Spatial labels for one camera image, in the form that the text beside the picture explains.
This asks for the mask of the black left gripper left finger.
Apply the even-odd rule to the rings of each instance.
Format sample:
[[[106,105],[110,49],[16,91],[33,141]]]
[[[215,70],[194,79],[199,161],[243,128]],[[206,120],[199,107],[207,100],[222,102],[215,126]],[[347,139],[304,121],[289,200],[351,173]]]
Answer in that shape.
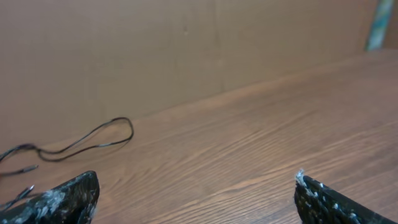
[[[89,170],[50,190],[32,194],[24,189],[1,205],[2,224],[90,224],[95,216],[100,185]]]

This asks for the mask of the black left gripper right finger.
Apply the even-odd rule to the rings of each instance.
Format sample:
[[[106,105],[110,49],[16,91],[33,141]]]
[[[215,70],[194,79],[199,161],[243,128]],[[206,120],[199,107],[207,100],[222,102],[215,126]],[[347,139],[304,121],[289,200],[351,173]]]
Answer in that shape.
[[[294,202],[303,224],[397,224],[299,170]]]

